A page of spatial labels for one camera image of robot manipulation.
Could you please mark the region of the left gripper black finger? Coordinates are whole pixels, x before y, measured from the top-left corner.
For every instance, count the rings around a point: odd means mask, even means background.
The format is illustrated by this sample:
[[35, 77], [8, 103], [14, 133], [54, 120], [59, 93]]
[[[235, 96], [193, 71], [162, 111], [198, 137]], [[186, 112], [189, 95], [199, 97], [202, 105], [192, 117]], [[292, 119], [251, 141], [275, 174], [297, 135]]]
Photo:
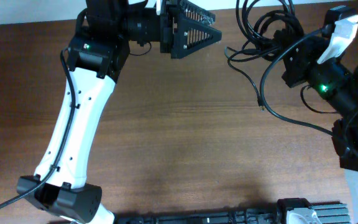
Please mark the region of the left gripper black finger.
[[216, 16], [212, 12], [199, 7], [188, 0], [180, 0], [178, 2], [178, 6], [180, 8], [180, 12], [184, 13], [184, 15], [189, 19], [200, 22], [204, 25], [213, 25], [216, 22]]
[[215, 20], [214, 14], [212, 16], [201, 16], [200, 21], [180, 14], [177, 31], [173, 38], [172, 58], [184, 58], [219, 42], [222, 39], [222, 32], [212, 27]]

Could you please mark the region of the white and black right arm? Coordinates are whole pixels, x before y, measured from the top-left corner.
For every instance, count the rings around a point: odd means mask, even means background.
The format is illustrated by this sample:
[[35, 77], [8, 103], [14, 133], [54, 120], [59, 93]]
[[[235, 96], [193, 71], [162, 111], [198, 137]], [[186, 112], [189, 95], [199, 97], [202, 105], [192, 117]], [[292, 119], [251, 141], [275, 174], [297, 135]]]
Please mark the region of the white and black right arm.
[[334, 122], [332, 140], [358, 222], [358, 66], [352, 72], [341, 63], [349, 43], [336, 36], [296, 40], [283, 54], [282, 78], [290, 88], [307, 83], [341, 116]]

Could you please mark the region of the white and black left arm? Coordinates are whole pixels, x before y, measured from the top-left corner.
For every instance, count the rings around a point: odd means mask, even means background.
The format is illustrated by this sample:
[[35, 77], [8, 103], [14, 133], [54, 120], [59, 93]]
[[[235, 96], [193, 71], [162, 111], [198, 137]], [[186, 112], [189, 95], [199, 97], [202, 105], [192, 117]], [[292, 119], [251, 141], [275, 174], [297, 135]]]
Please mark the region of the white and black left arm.
[[131, 54], [130, 42], [157, 42], [172, 58], [219, 42], [215, 15], [190, 1], [87, 1], [75, 34], [61, 54], [67, 85], [48, 148], [17, 193], [34, 207], [72, 223], [113, 223], [100, 186], [87, 183], [99, 120]]

